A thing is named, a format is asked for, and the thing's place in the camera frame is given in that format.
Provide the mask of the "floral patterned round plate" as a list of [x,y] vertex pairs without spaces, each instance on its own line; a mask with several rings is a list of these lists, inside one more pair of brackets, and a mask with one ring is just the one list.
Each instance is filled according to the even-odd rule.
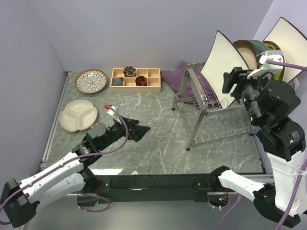
[[100,69],[87,69],[82,71],[75,79],[75,87],[85,94],[101,91],[107,85],[107,75]]

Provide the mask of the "brown patterned rolled fabric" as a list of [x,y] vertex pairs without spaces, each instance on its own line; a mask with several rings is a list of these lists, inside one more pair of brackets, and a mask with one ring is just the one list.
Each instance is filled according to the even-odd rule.
[[126,66],[123,69],[123,73],[125,77],[135,77],[136,76],[136,69],[132,66]]

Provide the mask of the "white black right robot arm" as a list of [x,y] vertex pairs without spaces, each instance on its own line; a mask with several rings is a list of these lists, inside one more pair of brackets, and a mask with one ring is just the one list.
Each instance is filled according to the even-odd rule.
[[253,202],[266,219],[277,223],[277,228],[295,227],[300,216],[307,212],[306,140],[303,128],[289,118],[300,105],[294,88],[275,80],[271,71],[256,78],[249,70],[235,67],[224,73],[223,93],[241,99],[272,167],[273,184],[255,182],[226,166],[211,172],[211,187],[237,192]]

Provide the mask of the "cream divided plate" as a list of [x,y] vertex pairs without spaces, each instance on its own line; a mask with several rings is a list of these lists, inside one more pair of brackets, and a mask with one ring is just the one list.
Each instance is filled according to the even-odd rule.
[[83,131],[94,124],[97,115],[98,111],[90,101],[75,100],[65,106],[59,122],[66,131]]

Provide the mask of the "wooden compartment tray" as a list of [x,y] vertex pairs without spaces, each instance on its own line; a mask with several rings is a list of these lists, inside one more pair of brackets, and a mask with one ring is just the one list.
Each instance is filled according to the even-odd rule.
[[151,92],[161,91],[161,71],[155,68],[132,68],[129,73],[124,68],[113,68],[110,89],[113,92]]

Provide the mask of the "rear white square plate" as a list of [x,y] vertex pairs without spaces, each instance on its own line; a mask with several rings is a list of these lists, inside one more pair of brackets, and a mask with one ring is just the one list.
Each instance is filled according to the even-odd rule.
[[264,40],[281,49],[286,63],[307,66],[307,36],[284,17],[279,18]]

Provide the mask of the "steel dish rack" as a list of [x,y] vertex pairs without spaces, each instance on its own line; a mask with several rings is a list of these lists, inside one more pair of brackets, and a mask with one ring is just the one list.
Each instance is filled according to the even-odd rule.
[[260,95],[251,103],[244,105],[241,102],[237,106],[209,111],[208,99],[194,70],[186,68],[182,85],[188,82],[191,84],[192,90],[196,93],[194,99],[197,100],[200,108],[196,124],[192,132],[188,133],[189,142],[186,150],[196,145],[195,136],[204,117],[240,109],[246,110],[249,124],[249,128],[242,134],[256,135],[266,151],[289,157],[293,155],[295,148],[302,150],[305,147],[305,133],[299,124],[289,118],[289,114],[300,105],[301,100],[294,88],[283,81],[267,80],[263,85],[264,78],[272,74],[266,73],[256,79],[259,82]]

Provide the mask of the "green scalloped plate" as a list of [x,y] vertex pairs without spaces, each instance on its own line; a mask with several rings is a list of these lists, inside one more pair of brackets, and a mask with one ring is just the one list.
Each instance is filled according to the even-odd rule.
[[[263,41],[263,43],[269,48],[269,50],[281,50],[280,47],[272,41]],[[284,76],[284,67],[280,72],[275,74],[275,79],[282,80],[283,76]]]

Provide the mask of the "brown rimmed cream plate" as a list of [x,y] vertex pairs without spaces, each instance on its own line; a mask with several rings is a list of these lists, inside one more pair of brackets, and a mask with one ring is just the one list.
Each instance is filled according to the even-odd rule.
[[257,55],[259,54],[256,47],[248,40],[237,40],[234,43],[249,69],[258,69],[259,64],[257,61]]

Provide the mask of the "purple cloth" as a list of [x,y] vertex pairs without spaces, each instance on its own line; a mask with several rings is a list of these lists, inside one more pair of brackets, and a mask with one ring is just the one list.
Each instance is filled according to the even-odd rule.
[[[161,78],[170,86],[170,88],[178,93],[180,91],[181,83],[184,77],[184,71],[186,69],[187,62],[182,61],[181,64],[175,70],[161,70]],[[200,78],[202,88],[207,88],[210,86],[207,80],[202,76],[200,68],[193,68],[195,74]],[[190,86],[187,84],[183,94],[180,98],[188,98],[194,96],[194,92]]]

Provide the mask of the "orange black rolled fabric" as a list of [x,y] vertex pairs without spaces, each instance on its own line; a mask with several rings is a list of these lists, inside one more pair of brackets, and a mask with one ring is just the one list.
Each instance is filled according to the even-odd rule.
[[136,86],[141,86],[141,87],[145,87],[148,84],[147,78],[144,76],[138,76],[135,79],[135,84]]

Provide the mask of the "white square plate black rim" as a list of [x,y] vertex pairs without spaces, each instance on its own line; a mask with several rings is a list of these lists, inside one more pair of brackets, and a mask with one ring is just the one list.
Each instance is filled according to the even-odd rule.
[[218,30],[201,74],[208,81],[223,109],[229,107],[235,100],[229,93],[222,93],[224,73],[231,72],[234,67],[249,69],[234,44]]

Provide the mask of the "dark grey rolled fabric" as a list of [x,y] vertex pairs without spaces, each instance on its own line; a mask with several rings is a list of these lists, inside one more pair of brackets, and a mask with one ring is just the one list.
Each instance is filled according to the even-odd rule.
[[123,86],[124,78],[114,78],[113,86]]

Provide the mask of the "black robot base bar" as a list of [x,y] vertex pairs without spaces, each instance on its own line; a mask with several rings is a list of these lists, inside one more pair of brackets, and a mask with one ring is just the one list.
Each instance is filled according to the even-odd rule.
[[210,174],[97,175],[82,189],[114,202],[183,201],[207,202],[208,195],[223,195]]

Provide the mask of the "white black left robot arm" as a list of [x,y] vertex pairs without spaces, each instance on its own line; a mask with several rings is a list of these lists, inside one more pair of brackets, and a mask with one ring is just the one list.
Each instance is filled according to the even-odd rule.
[[97,180],[89,166],[100,159],[102,151],[121,138],[138,142],[150,131],[150,127],[140,125],[135,119],[124,117],[113,121],[112,126],[95,124],[71,152],[38,174],[20,182],[15,179],[6,182],[0,209],[9,219],[7,224],[18,228],[29,222],[39,209],[69,193],[93,191]]

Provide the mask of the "teal round plate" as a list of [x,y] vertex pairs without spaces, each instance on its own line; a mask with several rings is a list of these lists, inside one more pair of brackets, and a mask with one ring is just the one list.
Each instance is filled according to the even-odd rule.
[[269,50],[269,48],[266,46],[266,44],[264,44],[260,40],[249,40],[249,42],[251,42],[255,46],[255,48],[257,49],[259,54],[265,53],[266,51]]

